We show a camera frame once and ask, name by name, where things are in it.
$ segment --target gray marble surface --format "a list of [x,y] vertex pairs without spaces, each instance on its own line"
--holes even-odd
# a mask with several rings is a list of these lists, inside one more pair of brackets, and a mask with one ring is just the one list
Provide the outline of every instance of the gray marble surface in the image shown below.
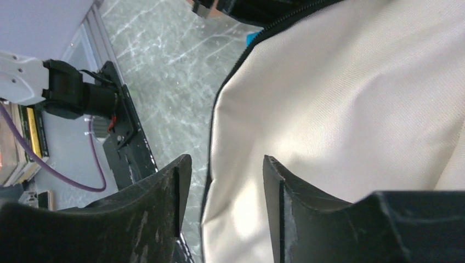
[[201,262],[200,206],[215,95],[259,28],[201,19],[184,0],[105,0],[102,19],[158,167],[182,153],[193,171],[183,234]]

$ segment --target beige fabric bag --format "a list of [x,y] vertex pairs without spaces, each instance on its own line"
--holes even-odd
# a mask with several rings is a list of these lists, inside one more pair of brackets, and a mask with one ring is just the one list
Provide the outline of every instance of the beige fabric bag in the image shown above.
[[273,262],[264,155],[349,202],[465,189],[464,11],[345,0],[253,44],[214,107],[205,262]]

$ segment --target purple cable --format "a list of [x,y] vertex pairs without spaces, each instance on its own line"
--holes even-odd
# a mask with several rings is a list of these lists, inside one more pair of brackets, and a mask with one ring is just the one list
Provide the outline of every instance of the purple cable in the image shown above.
[[61,181],[69,184],[69,185],[72,185],[76,188],[79,188],[79,189],[82,189],[82,190],[86,190],[86,191],[89,191],[89,192],[103,192],[105,189],[106,189],[106,180],[105,180],[105,177],[104,177],[104,174],[103,174],[103,171],[100,167],[100,163],[99,163],[99,160],[97,158],[97,153],[95,151],[95,146],[94,146],[94,141],[92,140],[92,135],[89,134],[89,141],[90,141],[90,147],[92,149],[92,155],[94,156],[94,159],[95,159],[95,163],[97,165],[97,168],[99,170],[99,173],[100,173],[100,176],[101,176],[101,179],[102,179],[102,182],[103,182],[103,187],[102,188],[93,188],[93,187],[90,187],[90,186],[87,186],[87,185],[82,185],[76,181],[73,181],[71,179],[69,179],[68,177],[60,174],[59,172],[57,172],[56,170],[54,170],[52,167],[50,167],[47,163],[45,163],[44,161],[42,161],[42,159],[40,159],[34,152],[33,150],[29,147],[29,145],[27,144],[27,142],[24,140],[24,138],[21,136],[21,134],[19,133],[18,129],[16,128],[16,125],[13,123],[13,120],[12,118],[10,117],[10,115],[8,114],[7,110],[5,109],[5,107],[3,107],[3,105],[0,103],[0,114],[3,115],[3,118],[5,119],[5,121],[7,122],[7,125],[8,127],[10,128],[10,130],[12,130],[12,133],[13,135],[15,136],[15,138],[18,140],[19,144],[24,148],[24,151],[26,151],[26,153],[31,156],[31,158],[38,164],[40,165],[43,169],[45,169],[47,172],[49,172],[50,174],[52,174],[54,177],[60,179]]

